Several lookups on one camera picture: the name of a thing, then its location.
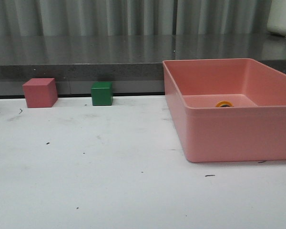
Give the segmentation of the yellow push button switch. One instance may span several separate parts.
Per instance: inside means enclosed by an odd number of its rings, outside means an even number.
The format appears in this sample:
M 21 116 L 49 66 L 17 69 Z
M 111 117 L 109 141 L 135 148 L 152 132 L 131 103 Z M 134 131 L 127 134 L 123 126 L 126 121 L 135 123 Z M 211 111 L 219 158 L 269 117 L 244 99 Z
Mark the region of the yellow push button switch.
M 220 101 L 215 106 L 216 107 L 233 107 L 233 104 L 230 101 Z

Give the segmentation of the green cube block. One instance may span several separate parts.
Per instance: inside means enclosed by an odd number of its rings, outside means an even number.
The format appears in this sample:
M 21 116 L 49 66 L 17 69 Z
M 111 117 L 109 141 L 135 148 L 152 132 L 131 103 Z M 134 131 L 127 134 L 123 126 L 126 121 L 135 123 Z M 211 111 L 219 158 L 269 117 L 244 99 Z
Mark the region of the green cube block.
M 93 106 L 111 106 L 113 103 L 112 82 L 95 82 L 91 87 Z

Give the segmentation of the dark grey counter shelf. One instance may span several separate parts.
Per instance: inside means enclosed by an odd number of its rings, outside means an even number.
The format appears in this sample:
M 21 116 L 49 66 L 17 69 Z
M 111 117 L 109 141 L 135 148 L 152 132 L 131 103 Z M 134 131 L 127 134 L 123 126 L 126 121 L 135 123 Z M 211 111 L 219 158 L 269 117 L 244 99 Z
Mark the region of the dark grey counter shelf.
M 32 78 L 54 78 L 63 97 L 96 81 L 115 95 L 162 95 L 164 60 L 251 58 L 286 73 L 286 38 L 272 34 L 0 36 L 0 97 L 22 97 Z

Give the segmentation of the pink cube block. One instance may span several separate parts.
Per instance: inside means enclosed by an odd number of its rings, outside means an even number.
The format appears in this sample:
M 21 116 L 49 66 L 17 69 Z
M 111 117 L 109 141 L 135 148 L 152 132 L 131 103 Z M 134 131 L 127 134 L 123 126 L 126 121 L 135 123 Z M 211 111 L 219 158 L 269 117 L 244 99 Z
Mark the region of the pink cube block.
M 52 107 L 58 100 L 54 78 L 32 78 L 22 88 L 28 108 Z

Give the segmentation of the pink plastic bin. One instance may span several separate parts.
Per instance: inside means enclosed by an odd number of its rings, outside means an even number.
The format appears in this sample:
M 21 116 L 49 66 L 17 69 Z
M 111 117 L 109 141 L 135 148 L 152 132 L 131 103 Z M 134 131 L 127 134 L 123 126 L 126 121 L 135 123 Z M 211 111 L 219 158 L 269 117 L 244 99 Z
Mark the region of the pink plastic bin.
M 188 161 L 286 160 L 286 74 L 248 58 L 167 60 L 163 73 Z

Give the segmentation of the white appliance in background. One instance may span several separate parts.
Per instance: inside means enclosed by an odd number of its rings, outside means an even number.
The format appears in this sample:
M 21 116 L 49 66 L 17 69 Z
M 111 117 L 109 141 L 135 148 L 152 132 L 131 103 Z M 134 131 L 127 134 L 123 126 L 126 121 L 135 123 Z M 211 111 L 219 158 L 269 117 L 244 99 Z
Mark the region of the white appliance in background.
M 286 37 L 286 0 L 272 0 L 267 31 Z

